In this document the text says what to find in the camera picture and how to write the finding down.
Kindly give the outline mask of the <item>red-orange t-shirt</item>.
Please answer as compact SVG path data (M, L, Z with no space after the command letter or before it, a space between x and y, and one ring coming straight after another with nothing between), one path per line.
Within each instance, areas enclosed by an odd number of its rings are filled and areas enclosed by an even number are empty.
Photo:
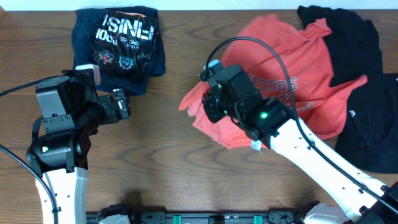
M367 82L358 79L331 87L334 76L330 54L323 38L331 34L325 19L317 19L303 30L282 22L275 14L258 16L240 33L269 45L281 58L278 61L266 48L248 40L232 42L221 63L239 64L253 85L266 97L295 103L298 116L320 139L339 135L347 118L350 93Z

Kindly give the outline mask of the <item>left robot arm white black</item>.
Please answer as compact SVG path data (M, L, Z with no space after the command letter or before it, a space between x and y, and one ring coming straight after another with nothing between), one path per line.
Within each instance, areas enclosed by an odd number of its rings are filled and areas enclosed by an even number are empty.
M101 125L130 117L127 93L121 88L105 96L83 93L81 103L74 102L72 94L61 96L57 91L36 95L45 135L34 126L27 158L39 175L36 186L44 223L86 223L90 136Z

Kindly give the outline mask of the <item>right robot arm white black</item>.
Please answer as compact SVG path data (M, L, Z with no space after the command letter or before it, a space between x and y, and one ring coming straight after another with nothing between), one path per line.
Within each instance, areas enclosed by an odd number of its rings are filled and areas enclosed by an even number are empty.
M397 223L397 185L388 187L350 164L277 99L205 93L203 105L211 121L229 116L249 138L301 168L337 203L318 203L302 223Z

